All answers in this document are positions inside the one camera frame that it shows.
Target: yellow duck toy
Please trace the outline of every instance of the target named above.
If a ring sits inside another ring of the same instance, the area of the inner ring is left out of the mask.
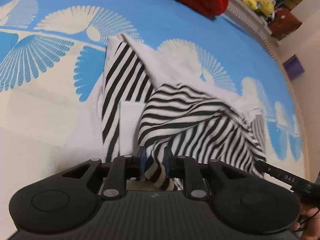
[[[267,17],[269,17],[275,9],[274,5],[270,0],[260,0],[258,8],[259,11],[261,11]]]
[[[258,10],[258,5],[255,0],[242,0],[242,1],[251,10]]]

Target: finger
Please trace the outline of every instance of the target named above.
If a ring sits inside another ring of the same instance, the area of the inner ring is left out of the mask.
[[[294,225],[293,225],[293,227],[292,227],[292,230],[293,230],[293,231],[296,231],[296,230],[299,229],[299,227],[300,227],[300,223],[299,223],[299,222],[295,222]]]
[[[320,219],[308,221],[307,228],[303,231],[302,240],[318,240],[320,237]]]
[[[308,213],[310,212],[310,210],[316,210],[317,211],[317,208],[314,206],[314,205],[311,205],[311,204],[303,204],[301,203],[301,209],[300,209],[300,214],[302,216],[308,216]]]
[[[300,214],[302,216],[306,216],[306,217],[312,217],[316,212],[318,211],[318,208],[316,207],[311,207],[309,209],[301,209]],[[315,218],[319,218],[320,217],[320,212],[315,216]]]

